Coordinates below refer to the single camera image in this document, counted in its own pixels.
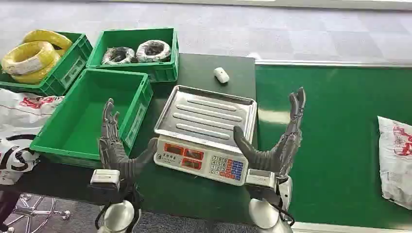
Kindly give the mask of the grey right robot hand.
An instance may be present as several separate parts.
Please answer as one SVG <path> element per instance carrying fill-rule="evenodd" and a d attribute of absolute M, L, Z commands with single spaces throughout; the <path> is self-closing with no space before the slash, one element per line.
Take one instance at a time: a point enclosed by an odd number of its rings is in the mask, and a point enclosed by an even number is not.
<path fill-rule="evenodd" d="M 291 104 L 290 121 L 285 132 L 271 150 L 255 149 L 244 137 L 243 130 L 239 126 L 234 127 L 234 141 L 248 160 L 250 169 L 270 171 L 280 178 L 286 178 L 288 175 L 302 138 L 300 126 L 306 104 L 304 88 L 300 87 L 296 93 L 290 93 L 289 101 Z"/>

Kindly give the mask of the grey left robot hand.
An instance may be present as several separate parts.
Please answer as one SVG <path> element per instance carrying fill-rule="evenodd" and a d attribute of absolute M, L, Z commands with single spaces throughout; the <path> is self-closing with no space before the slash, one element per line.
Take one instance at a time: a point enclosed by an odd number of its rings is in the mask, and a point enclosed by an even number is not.
<path fill-rule="evenodd" d="M 158 138 L 150 139 L 147 148 L 137 158 L 130 159 L 119 137 L 119 112 L 114 113 L 113 109 L 114 101 L 109 98 L 103 108 L 101 136 L 98 139 L 101 163 L 104 169 L 118 170 L 121 179 L 135 181 L 153 159 Z"/>

